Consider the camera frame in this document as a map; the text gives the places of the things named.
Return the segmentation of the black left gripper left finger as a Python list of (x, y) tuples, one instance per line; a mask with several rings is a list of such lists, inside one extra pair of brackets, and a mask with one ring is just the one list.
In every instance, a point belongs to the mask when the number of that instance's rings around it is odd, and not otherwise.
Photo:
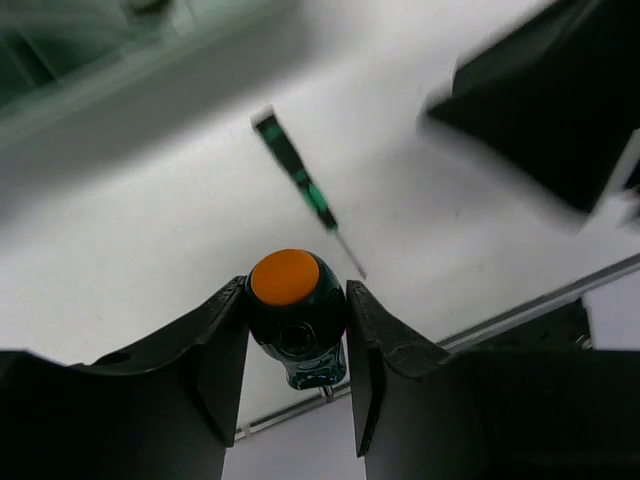
[(93, 364), (1, 355), (5, 479), (218, 479), (248, 343), (244, 280)]

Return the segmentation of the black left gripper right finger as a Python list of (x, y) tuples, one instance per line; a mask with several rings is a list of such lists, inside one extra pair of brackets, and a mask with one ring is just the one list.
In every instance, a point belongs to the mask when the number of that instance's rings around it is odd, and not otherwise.
[(370, 479), (635, 479), (639, 356), (448, 353), (346, 287), (356, 451)]

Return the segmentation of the slim green black screwdriver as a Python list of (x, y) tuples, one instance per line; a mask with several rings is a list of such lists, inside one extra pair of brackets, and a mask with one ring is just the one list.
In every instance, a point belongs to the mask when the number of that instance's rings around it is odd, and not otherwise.
[(251, 119), (251, 125), (323, 228), (336, 238), (361, 278), (366, 279), (367, 273), (364, 266), (341, 234), (339, 223), (329, 202), (304, 165), (275, 111), (269, 107), (260, 112)]

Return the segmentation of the green toolbox with clear lid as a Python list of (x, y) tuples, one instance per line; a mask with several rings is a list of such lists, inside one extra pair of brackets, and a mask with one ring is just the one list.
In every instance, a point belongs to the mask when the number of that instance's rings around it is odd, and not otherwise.
[(8, 147), (197, 50), (290, 24), (301, 1), (4, 1), (1, 145)]

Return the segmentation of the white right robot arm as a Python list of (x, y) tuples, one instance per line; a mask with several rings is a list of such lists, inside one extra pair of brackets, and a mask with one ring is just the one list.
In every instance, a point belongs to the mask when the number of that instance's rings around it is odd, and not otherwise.
[(581, 216), (607, 194), (637, 195), (638, 3), (550, 3), (460, 64), (423, 117)]

